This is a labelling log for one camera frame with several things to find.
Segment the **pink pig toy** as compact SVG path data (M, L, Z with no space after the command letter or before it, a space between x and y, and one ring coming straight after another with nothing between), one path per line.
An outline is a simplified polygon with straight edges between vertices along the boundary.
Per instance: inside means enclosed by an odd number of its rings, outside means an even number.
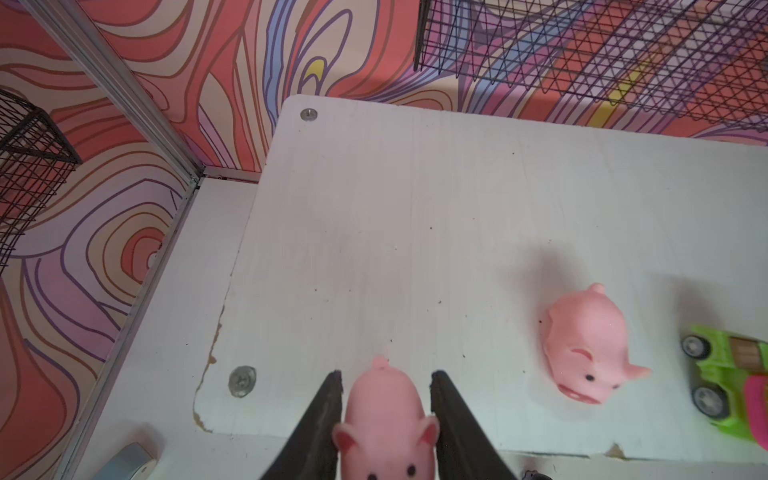
M544 352L553 381L566 397L600 405L625 383L652 374L630 362L624 315L603 284L561 296L547 314Z
M439 435L409 376L377 356L353 384L331 438L343 479L433 479Z

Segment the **pink pig toy front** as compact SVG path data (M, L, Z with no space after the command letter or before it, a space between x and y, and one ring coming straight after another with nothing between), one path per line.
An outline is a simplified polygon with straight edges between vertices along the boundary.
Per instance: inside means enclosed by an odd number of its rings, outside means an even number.
M433 479L439 435L409 376L377 356L353 384L331 438L343 479Z

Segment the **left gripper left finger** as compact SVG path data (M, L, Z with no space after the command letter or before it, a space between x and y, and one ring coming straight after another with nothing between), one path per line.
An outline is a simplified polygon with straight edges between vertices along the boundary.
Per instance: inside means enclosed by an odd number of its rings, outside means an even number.
M332 431L343 410L342 373L330 372L261 480L334 480L338 449Z

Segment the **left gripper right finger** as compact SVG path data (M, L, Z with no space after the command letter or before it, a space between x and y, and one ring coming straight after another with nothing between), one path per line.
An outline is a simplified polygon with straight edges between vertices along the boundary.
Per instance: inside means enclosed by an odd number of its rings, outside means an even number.
M430 402L440 423L436 458L441 480L516 479L445 371L431 375Z

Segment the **pink green toy car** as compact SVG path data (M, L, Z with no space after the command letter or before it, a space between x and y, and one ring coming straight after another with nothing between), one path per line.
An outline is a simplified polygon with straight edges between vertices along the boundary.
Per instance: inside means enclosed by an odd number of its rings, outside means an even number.
M767 448L767 343L694 325L680 342L694 361L696 409L721 433Z

